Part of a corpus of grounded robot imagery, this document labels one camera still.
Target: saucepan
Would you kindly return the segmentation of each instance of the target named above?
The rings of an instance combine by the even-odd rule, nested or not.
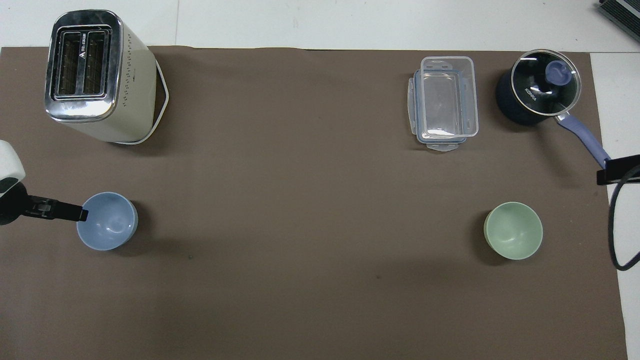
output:
[[[609,155],[578,118],[569,114],[580,97],[580,74],[565,55],[537,49],[524,53],[500,78],[495,89],[498,107],[507,118],[533,126],[554,117],[558,125],[578,136],[604,168]]]

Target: lid knob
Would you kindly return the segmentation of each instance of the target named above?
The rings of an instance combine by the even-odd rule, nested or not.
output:
[[[545,79],[547,83],[565,86],[572,78],[573,71],[564,61],[554,60],[547,64],[547,68],[545,69]]]

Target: purple handle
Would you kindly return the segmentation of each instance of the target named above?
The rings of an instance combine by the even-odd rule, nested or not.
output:
[[[605,160],[610,160],[611,157],[604,151],[598,139],[593,136],[593,133],[577,117],[565,113],[556,116],[556,120],[558,125],[578,136],[593,158],[600,164],[600,167],[605,167]]]

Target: green bowl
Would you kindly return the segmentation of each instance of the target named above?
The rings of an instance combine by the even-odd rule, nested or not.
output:
[[[535,211],[520,202],[505,202],[484,220],[484,238],[498,254],[511,260],[533,255],[542,243],[542,222]]]

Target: bowl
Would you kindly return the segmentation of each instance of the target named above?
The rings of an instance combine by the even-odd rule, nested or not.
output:
[[[83,243],[94,250],[113,250],[131,239],[138,227],[138,212],[124,196],[114,192],[95,194],[84,202],[89,211],[76,229]]]
[[[505,258],[526,259],[542,244],[542,222],[529,206],[521,202],[505,202],[484,220],[484,238]]]

